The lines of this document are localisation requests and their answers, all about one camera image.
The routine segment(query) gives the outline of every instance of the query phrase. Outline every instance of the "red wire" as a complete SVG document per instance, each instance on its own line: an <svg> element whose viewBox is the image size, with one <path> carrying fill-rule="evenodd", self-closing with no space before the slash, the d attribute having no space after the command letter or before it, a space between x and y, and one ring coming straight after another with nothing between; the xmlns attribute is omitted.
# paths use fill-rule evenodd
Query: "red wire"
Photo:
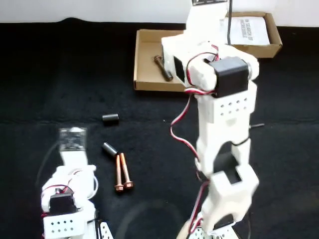
<svg viewBox="0 0 319 239"><path fill-rule="evenodd" d="M189 147L190 150L194 153L195 157L196 157L197 159L199 159L199 158L198 158L198 154L197 154L196 149L194 148L194 146L193 146L189 141L187 141L186 139L176 136L176 135L174 134L174 132L173 132L173 126L174 126L177 122L179 122L179 121L186 115L186 113L188 112L189 105L190 105L190 99L191 99L191 95L189 95L188 102L187 102L187 104L186 104L184 110L183 110L183 111L179 114L179 116L177 116L177 117L172 121L172 123L170 124L170 135L171 135L174 139L176 139L177 141L186 144L187 147Z"/></svg>
<svg viewBox="0 0 319 239"><path fill-rule="evenodd" d="M203 195L203 192L204 192L204 189L209 185L209 181L206 181L206 182L203 182L203 184L200 186L200 189L199 189L199 192L198 192L198 195L197 195L197 198L196 198L196 202L195 202L195 205L194 205L194 208L193 208L193 211L191 213L191 216L190 216L190 225L189 225L189 228L188 228L188 233L189 234L192 234L194 232L194 230L191 230L192 229L192 225L194 224L194 221L195 221L195 218L197 216L197 213L198 213L198 207L199 207L199 202L200 202L200 199Z"/></svg>
<svg viewBox="0 0 319 239"><path fill-rule="evenodd" d="M65 188L68 188L68 189L70 189L71 191L72 191L72 193L74 193L74 191L68 186L68 185L64 185L64 184L57 184L57 185L52 185L52 186L49 186L49 187L47 187L47 188L45 188L43 191L42 191L42 194L43 194L43 192L45 191L45 190L47 190L47 189L49 189L49 188L57 188L57 187L64 187L63 188L63 193L65 192L64 190L65 190Z"/></svg>
<svg viewBox="0 0 319 239"><path fill-rule="evenodd" d="M203 55L203 54L212 54L212 55L214 55L214 56L215 56L215 59L214 59L215 61L218 61L218 60L220 59L220 58L219 58L219 54L218 54L218 52L219 52L218 46L215 46L215 45L211 45L211 46L217 50L217 53L212 53L212 52L202 52L202 53L199 53L199 54L193 56L192 58L190 58L190 60L188 61L187 65L186 65L186 77L187 77L187 81L188 81L188 83L191 84L192 86L193 86L193 83L191 82L190 73L189 73L189 69L188 69L188 66L189 66L189 64L190 64L190 62L191 62L192 60L194 60L196 57L198 57L198 56L200 56L200 55Z"/></svg>
<svg viewBox="0 0 319 239"><path fill-rule="evenodd" d="M47 217L49 214L48 213L42 213L41 214L41 218L45 218L45 217Z"/></svg>

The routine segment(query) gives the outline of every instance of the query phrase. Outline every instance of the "black cable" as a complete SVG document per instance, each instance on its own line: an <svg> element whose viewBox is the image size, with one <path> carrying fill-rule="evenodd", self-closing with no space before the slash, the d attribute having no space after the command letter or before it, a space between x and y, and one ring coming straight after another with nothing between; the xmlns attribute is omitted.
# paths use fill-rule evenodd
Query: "black cable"
<svg viewBox="0 0 319 239"><path fill-rule="evenodd" d="M102 232L101 232L101 220L99 220L99 223L98 223L98 225L99 225L99 233L100 233L100 239L103 239L103 237L102 237Z"/></svg>
<svg viewBox="0 0 319 239"><path fill-rule="evenodd" d="M99 239L99 231L98 231L98 210L95 210L95 219L94 219L94 223L95 223L95 234L96 234L96 239Z"/></svg>
<svg viewBox="0 0 319 239"><path fill-rule="evenodd" d="M247 214L247 224L248 224L248 234L247 234L247 239L250 239L251 237L251 218L250 218L250 211L248 211ZM239 235L239 233L234 229L235 234L239 239L242 239L242 237Z"/></svg>
<svg viewBox="0 0 319 239"><path fill-rule="evenodd" d="M250 218L250 211L248 211L248 236L247 239L251 237L251 218Z"/></svg>
<svg viewBox="0 0 319 239"><path fill-rule="evenodd" d="M231 18L233 16L233 0L229 0L229 10L228 10L228 30L227 30L227 44L231 45L230 41L230 30L231 30Z"/></svg>
<svg viewBox="0 0 319 239"><path fill-rule="evenodd" d="M45 167L45 164L47 163L47 161L49 160L50 158L50 155L51 153L53 152L53 150L59 145L59 141L56 141L50 148L49 150L46 152L44 158L43 158L43 161L39 167L39 170L38 170L38 173L36 174L36 180L35 180L35 187L37 188L38 185L39 185L39 180L40 180L40 176L42 174L42 171Z"/></svg>

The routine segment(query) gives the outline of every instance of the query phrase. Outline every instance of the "white cable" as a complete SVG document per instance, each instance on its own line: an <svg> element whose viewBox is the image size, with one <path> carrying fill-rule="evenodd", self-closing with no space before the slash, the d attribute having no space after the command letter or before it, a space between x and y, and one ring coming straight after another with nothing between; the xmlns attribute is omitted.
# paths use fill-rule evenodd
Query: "white cable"
<svg viewBox="0 0 319 239"><path fill-rule="evenodd" d="M98 189L99 189L99 181L95 177L95 175L93 176L93 179L94 179L94 182L95 182L95 189L94 189L92 195L90 197L88 197L88 200L92 199L95 196L95 194L97 193Z"/></svg>

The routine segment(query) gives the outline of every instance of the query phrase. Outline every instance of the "bolt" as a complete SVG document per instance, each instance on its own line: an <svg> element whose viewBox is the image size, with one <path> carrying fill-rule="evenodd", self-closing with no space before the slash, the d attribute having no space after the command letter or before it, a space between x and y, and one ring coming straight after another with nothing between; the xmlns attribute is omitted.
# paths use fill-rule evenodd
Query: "bolt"
<svg viewBox="0 0 319 239"><path fill-rule="evenodd" d="M158 65L158 67L159 67L159 69L160 69L162 75L164 76L165 80L166 80L166 81L172 81L173 76L171 75L170 72L168 72L168 71L165 70L165 67L164 67L164 65L163 65L161 56L158 56L158 55L155 56L155 57L154 57L154 62Z"/></svg>
<svg viewBox="0 0 319 239"><path fill-rule="evenodd" d="M120 156L116 156L116 185L115 190L117 192L122 192L124 190L124 186L122 184L122 174L121 174L121 161Z"/></svg>
<svg viewBox="0 0 319 239"><path fill-rule="evenodd" d="M123 172L124 172L124 176L125 176L124 187L127 189L133 188L134 183L130 180L128 167L126 165L125 156L123 153L120 154L120 158L121 158Z"/></svg>

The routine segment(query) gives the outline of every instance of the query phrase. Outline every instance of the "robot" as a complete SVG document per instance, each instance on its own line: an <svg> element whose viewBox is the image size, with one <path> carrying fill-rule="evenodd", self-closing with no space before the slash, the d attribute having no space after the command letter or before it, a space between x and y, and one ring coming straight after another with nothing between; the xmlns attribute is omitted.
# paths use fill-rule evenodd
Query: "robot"
<svg viewBox="0 0 319 239"><path fill-rule="evenodd" d="M183 34L162 38L165 70L194 94L198 102L199 137L195 154L197 170L207 178L208 196L197 214L200 198L191 220L178 239L237 239L232 226L247 213L259 184L249 164L250 114L254 111L259 75L257 59L226 45L220 20L227 13L227 0L194 0ZM172 122L173 126L187 111ZM230 152L218 155L231 142Z"/></svg>
<svg viewBox="0 0 319 239"><path fill-rule="evenodd" d="M43 185L44 239L113 239L106 222L100 222L97 210L90 201L97 190L95 165L88 165L85 151L86 130L60 130L59 166Z"/></svg>

